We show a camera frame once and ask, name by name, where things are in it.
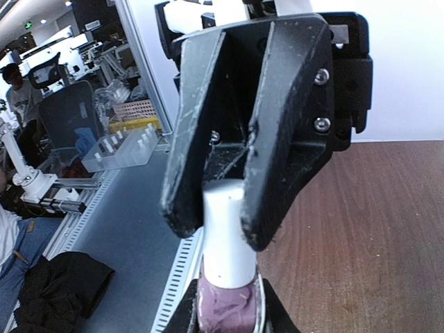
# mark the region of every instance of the pink basket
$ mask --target pink basket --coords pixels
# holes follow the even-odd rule
[[[157,117],[153,104],[149,99],[145,101],[132,102],[115,105],[114,112],[120,121]]]

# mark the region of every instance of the clear plastic box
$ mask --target clear plastic box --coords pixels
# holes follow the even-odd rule
[[[89,172],[144,165],[158,142],[156,128],[151,124],[146,128],[106,135],[96,142],[82,163]]]

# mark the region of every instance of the person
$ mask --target person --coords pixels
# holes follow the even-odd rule
[[[6,175],[0,169],[0,191],[6,185]],[[22,220],[0,206],[0,332],[8,324],[26,272],[38,263],[60,222],[50,218]]]
[[[5,82],[11,85],[6,93],[6,100],[11,111],[17,115],[22,128],[17,143],[26,162],[37,168],[43,162],[36,145],[42,134],[38,117],[38,105],[43,100],[42,93],[22,77],[17,64],[12,63],[4,67],[2,76]]]

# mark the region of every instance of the metal screw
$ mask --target metal screw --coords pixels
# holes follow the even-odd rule
[[[317,75],[314,77],[314,83],[317,85],[324,85],[328,82],[330,78],[330,73],[325,68],[318,70]]]
[[[314,129],[321,133],[328,132],[331,125],[332,123],[328,118],[317,118],[317,120],[314,121]]]
[[[211,142],[213,144],[218,144],[220,141],[221,141],[221,135],[218,132],[216,132],[215,130],[213,130],[211,132]]]

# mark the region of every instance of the black cloth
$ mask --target black cloth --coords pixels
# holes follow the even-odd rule
[[[42,156],[40,156],[39,147],[33,139],[36,132],[37,120],[31,120],[17,138],[17,144],[25,157],[26,163],[34,168],[37,168],[44,161]]]
[[[71,333],[79,316],[89,318],[114,271],[85,253],[41,256],[27,274],[15,310],[14,333]]]

